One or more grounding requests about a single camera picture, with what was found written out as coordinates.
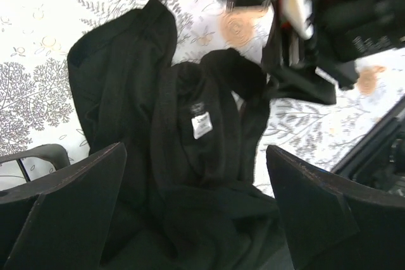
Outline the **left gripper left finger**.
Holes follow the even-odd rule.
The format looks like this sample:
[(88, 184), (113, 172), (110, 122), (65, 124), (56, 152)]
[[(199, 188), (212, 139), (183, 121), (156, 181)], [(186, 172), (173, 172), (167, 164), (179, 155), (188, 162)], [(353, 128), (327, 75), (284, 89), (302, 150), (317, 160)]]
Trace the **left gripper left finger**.
[(70, 164), (58, 144), (1, 157), (37, 157), (56, 171), (1, 191), (1, 269), (97, 269), (127, 152), (115, 143)]

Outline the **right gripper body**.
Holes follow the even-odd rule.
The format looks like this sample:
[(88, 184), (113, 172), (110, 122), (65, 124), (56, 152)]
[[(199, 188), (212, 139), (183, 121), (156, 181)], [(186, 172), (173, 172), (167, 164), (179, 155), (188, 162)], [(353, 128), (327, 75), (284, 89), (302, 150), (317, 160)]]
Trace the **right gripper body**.
[(317, 36), (300, 38), (291, 26), (282, 24), (281, 2), (274, 1), (272, 6), (273, 21), (261, 60), (270, 76), (265, 96), (335, 104), (335, 87), (352, 90), (358, 81), (355, 62), (340, 63), (318, 52)]

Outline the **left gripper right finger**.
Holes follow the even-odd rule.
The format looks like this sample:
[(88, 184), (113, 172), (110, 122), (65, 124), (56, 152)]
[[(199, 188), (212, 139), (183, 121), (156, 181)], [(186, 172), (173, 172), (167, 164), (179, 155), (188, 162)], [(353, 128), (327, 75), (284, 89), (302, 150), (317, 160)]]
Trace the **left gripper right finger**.
[(276, 145), (266, 164), (295, 269), (404, 269), (404, 198)]

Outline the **black tank top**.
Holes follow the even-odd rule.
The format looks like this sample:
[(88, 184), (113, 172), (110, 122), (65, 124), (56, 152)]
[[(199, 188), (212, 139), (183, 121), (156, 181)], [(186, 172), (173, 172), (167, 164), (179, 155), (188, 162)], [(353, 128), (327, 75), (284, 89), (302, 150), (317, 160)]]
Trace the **black tank top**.
[(91, 30), (68, 53), (90, 152), (127, 161), (102, 269), (291, 269), (274, 198), (253, 185), (270, 104), (235, 49), (172, 64), (177, 28), (160, 0)]

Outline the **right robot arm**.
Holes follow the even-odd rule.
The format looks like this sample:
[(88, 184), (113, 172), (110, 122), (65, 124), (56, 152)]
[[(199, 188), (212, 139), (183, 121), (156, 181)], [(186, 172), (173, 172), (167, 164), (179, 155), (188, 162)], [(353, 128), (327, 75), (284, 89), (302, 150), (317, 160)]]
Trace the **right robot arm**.
[(404, 0), (305, 0), (306, 33), (284, 27), (286, 0), (274, 16), (262, 65), (268, 98), (332, 105), (358, 81), (357, 59), (404, 47)]

